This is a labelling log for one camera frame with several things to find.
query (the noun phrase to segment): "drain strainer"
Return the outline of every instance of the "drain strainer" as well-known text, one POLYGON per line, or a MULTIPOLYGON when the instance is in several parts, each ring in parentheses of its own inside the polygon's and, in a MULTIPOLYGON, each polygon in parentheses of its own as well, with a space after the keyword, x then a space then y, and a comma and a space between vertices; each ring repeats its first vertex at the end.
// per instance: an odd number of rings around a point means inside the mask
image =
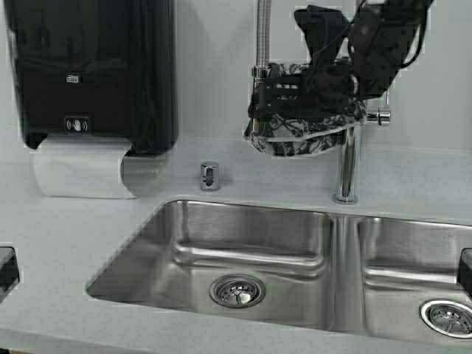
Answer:
POLYGON ((247 275, 226 275, 217 279, 209 290, 213 301, 226 308, 250 308, 264 299, 264 284, 247 275))
POLYGON ((452 338, 472 339, 472 309, 452 301, 435 300, 421 308, 423 321, 433 330, 452 338))

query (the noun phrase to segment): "black object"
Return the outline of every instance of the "black object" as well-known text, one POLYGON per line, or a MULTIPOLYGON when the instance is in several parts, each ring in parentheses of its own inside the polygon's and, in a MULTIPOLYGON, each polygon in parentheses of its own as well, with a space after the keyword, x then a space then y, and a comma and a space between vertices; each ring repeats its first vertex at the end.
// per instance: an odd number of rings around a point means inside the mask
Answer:
POLYGON ((173 0, 4 1, 28 146, 49 133, 173 146, 173 0))
POLYGON ((295 12, 312 61, 301 74, 270 73, 252 96, 249 116, 262 122, 274 114, 322 122, 340 114, 354 99, 381 97, 401 69, 420 55, 428 11, 434 0, 364 0, 351 23, 338 10, 309 6, 295 12), (406 63, 414 38, 420 42, 406 63), (336 61, 342 41, 349 39, 350 60, 336 61))
POLYGON ((12 285, 20 281, 20 272, 16 262, 16 254, 13 250, 11 258, 0 267, 0 274, 0 289, 2 289, 3 292, 9 291, 12 285))
POLYGON ((472 299, 472 249, 464 249, 460 256, 457 282, 472 299))

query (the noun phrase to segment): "faucet base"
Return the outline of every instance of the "faucet base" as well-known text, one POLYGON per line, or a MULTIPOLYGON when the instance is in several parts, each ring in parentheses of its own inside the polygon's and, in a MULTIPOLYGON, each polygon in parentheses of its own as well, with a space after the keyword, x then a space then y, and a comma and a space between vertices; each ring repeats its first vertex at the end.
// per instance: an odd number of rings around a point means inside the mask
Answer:
POLYGON ((343 204, 343 205, 353 205, 357 204, 359 202, 359 199, 355 196, 351 198, 342 198, 339 195, 333 195, 333 201, 337 204, 343 204))

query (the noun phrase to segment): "sink basin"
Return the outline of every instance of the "sink basin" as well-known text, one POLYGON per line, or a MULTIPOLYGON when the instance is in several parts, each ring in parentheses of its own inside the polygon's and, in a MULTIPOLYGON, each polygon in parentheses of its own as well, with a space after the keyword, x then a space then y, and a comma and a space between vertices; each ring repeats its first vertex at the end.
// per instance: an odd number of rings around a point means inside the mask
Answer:
POLYGON ((331 232, 331 219, 315 212, 172 202, 88 293, 113 302, 329 330, 331 232), (252 304, 244 297, 256 296, 257 284, 260 297, 252 304), (238 302, 249 306, 228 307, 238 302))
MULTIPOLYGON (((360 222, 358 232, 368 333, 472 348, 470 339, 432 330, 420 312, 422 306, 436 300, 472 308, 471 298, 457 284, 461 251, 472 248, 472 228, 373 218, 360 222)), ((450 328, 452 332, 472 330, 472 318, 466 315, 457 328, 450 328)), ((454 319, 444 320, 453 326, 454 319)))
POLYGON ((472 349, 472 299, 457 285, 463 249, 472 249, 472 227, 175 201, 88 293, 472 349))

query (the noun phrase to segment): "countertop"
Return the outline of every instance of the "countertop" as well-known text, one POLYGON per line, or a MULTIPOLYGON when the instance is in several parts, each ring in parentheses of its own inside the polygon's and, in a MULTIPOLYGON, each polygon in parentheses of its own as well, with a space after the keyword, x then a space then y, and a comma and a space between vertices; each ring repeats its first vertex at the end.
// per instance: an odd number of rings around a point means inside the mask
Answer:
MULTIPOLYGON (((452 353, 444 348, 92 299, 87 285, 168 201, 190 199, 472 225, 466 154, 369 147, 355 206, 331 201, 336 155, 284 161, 243 142, 177 145, 166 162, 129 159, 131 201, 47 198, 28 164, 0 164, 0 246, 21 282, 0 304, 0 344, 30 353, 452 353), (218 192, 198 188, 216 159, 218 192)), ((454 350, 454 353, 466 353, 454 350)))

